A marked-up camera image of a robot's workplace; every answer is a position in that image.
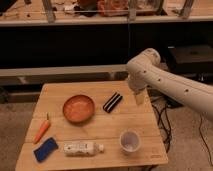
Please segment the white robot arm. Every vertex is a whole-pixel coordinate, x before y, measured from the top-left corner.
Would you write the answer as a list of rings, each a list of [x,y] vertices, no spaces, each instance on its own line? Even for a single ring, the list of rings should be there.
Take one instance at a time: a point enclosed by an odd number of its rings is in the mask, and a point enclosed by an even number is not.
[[[213,86],[164,71],[158,67],[160,60],[153,48],[129,60],[126,70],[130,89],[139,94],[150,85],[213,122]]]

